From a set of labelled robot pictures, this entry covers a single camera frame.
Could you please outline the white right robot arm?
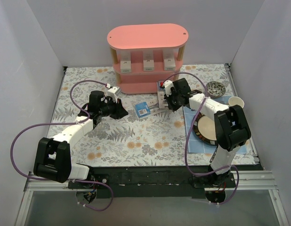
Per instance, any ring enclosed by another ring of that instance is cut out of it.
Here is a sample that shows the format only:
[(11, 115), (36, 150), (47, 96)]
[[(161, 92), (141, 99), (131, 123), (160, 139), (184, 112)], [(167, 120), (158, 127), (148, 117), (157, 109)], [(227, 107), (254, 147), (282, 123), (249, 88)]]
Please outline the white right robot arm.
[(214, 122), (217, 140), (215, 157), (209, 164), (207, 173), (193, 175), (203, 177), (204, 182), (213, 187), (221, 186), (229, 176), (236, 153), (251, 137), (243, 108), (239, 105), (224, 105), (208, 97), (207, 93), (192, 91), (185, 78), (166, 80), (161, 88), (165, 90), (164, 99), (170, 110), (188, 107), (197, 115), (203, 114)]

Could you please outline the white Harry's razor box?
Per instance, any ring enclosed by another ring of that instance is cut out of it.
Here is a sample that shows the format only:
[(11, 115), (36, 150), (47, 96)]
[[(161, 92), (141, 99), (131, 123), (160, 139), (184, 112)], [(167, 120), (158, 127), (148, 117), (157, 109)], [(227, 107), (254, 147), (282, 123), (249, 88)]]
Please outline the white Harry's razor box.
[(121, 52), (120, 60), (121, 73), (131, 73), (131, 53)]

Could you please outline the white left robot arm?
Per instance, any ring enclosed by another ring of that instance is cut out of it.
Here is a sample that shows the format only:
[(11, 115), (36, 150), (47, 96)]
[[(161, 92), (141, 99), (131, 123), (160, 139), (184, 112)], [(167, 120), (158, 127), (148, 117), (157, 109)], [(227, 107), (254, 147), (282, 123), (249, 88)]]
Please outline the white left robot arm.
[(71, 148), (87, 133), (91, 132), (103, 117), (115, 120), (128, 115), (117, 97), (117, 87), (102, 91), (92, 91), (89, 102), (82, 107), (74, 125), (51, 138), (42, 138), (38, 143), (33, 172), (36, 176), (63, 183), (78, 179), (84, 188), (94, 185), (95, 177), (89, 173), (89, 167), (72, 163)]

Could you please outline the Gillette razor blister pack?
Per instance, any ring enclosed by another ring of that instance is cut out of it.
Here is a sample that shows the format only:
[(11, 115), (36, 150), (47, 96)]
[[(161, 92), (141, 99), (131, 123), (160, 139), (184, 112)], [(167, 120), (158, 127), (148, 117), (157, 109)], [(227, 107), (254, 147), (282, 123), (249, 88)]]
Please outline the Gillette razor blister pack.
[(168, 103), (164, 98), (165, 89), (161, 87), (163, 81), (157, 82), (157, 97), (158, 97), (158, 105), (160, 109), (168, 109)]
[(164, 111), (164, 109), (159, 108), (159, 102), (157, 99), (138, 103), (134, 105), (134, 109), (138, 119), (156, 115)]

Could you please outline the slim white H razor box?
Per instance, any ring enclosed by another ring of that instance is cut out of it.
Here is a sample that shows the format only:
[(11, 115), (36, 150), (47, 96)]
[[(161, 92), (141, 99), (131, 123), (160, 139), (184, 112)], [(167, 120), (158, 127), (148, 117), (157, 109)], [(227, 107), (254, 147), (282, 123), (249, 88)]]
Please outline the slim white H razor box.
[(152, 50), (143, 52), (143, 71), (154, 70), (154, 54)]

